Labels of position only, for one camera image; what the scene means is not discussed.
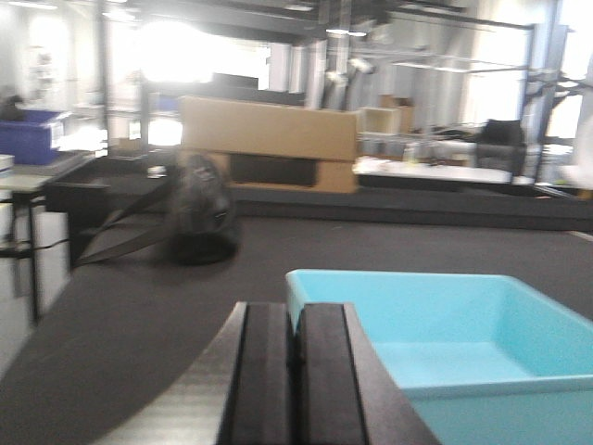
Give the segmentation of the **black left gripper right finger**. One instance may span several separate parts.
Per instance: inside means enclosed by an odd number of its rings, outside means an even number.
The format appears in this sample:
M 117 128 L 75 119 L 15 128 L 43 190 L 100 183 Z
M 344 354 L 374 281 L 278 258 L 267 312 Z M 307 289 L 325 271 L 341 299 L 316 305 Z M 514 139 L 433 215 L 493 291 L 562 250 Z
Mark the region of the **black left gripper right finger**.
M 437 444 L 350 304 L 307 303 L 296 328 L 297 444 Z

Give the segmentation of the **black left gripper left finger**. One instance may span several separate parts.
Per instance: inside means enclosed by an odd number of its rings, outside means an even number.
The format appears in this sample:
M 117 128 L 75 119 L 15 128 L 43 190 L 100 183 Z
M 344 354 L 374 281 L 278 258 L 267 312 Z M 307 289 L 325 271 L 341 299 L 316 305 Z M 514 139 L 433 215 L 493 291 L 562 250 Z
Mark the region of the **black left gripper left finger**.
M 291 335 L 285 304 L 237 303 L 187 370 L 98 443 L 292 443 Z

